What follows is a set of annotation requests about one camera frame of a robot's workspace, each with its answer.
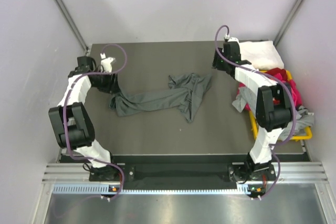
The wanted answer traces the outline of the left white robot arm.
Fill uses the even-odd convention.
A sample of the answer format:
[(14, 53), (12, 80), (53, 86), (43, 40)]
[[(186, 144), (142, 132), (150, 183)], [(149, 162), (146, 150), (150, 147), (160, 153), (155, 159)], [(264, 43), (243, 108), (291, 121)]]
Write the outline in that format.
[(117, 74), (112, 73), (114, 58), (101, 54), (100, 65), (89, 56), (78, 57), (77, 67), (68, 75), (68, 86), (62, 100), (49, 109), (48, 116), (56, 141), (70, 153), (81, 154), (89, 162), (83, 168), (92, 181), (117, 181), (122, 179), (112, 154), (96, 140), (94, 125), (85, 108), (85, 100), (91, 88), (118, 93)]

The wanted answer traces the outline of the dark grey t shirt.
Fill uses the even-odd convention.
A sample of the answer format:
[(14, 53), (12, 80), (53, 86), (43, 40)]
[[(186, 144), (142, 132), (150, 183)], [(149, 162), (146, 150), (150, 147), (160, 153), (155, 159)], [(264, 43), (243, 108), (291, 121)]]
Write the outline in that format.
[(137, 94), (120, 90), (112, 96), (109, 107), (118, 116), (177, 108), (188, 123), (193, 122), (204, 95), (212, 86), (212, 74), (189, 73), (169, 76), (168, 79), (169, 88), (166, 90)]

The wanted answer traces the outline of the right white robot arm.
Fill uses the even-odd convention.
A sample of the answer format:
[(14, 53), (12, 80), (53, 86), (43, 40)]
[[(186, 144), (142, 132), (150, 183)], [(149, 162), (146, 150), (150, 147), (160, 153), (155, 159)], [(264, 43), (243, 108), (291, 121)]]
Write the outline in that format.
[(270, 169), (272, 150), (281, 133), (296, 117), (290, 86), (256, 70), (249, 61), (241, 60), (239, 42), (233, 40), (225, 40), (222, 48), (216, 48), (212, 67), (226, 72), (256, 96), (257, 138), (244, 166), (233, 171), (243, 182), (256, 180)]

